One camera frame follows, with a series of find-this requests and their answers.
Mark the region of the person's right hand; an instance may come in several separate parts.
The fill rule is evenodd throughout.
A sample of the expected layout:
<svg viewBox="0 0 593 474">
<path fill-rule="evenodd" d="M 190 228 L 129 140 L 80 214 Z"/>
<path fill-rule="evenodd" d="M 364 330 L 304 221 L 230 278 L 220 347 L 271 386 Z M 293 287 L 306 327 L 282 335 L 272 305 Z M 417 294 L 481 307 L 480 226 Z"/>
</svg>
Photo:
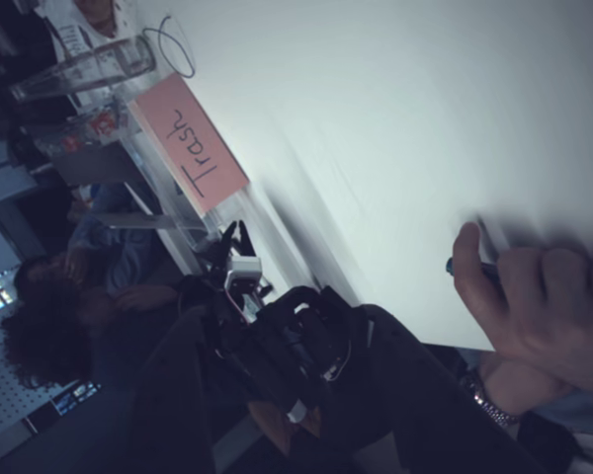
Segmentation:
<svg viewBox="0 0 593 474">
<path fill-rule="evenodd" d="M 479 227 L 465 224 L 453 247 L 454 284 L 494 349 L 593 393 L 593 261 L 562 248 L 511 249 L 494 284 L 479 244 Z"/>
</svg>

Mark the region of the person's left hand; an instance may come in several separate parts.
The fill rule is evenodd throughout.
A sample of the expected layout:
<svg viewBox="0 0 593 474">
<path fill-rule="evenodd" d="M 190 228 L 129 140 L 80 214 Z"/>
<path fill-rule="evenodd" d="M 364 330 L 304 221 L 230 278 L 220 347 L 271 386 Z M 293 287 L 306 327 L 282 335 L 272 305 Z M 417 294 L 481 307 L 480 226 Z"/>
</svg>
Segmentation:
<svg viewBox="0 0 593 474">
<path fill-rule="evenodd" d="M 489 401 L 513 417 L 520 417 L 573 390 L 554 376 L 497 353 L 481 354 L 478 375 Z"/>
</svg>

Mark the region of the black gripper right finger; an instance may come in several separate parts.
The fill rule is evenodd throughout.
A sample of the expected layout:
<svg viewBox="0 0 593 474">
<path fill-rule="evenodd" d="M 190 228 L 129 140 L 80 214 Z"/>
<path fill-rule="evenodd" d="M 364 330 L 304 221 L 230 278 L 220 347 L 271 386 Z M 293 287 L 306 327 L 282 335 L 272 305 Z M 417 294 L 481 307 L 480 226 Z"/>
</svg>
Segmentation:
<svg viewBox="0 0 593 474">
<path fill-rule="evenodd" d="M 393 434 L 412 473 L 543 472 L 391 314 L 362 305 L 345 315 L 352 355 L 322 410 L 324 440 L 353 453 Z"/>
</svg>

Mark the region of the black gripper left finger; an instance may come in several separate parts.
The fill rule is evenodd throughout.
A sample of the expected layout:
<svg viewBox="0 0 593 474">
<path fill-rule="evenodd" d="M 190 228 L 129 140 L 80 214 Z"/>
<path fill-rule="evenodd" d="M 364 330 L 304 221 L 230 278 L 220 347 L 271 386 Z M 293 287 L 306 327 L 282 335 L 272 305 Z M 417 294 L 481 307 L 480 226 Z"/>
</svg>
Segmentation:
<svg viewBox="0 0 593 474">
<path fill-rule="evenodd" d="M 183 311 L 150 356 L 133 401 L 129 473 L 225 473 L 237 459 L 224 441 L 245 416 L 233 393 L 212 386 L 201 363 L 205 305 Z"/>
</svg>

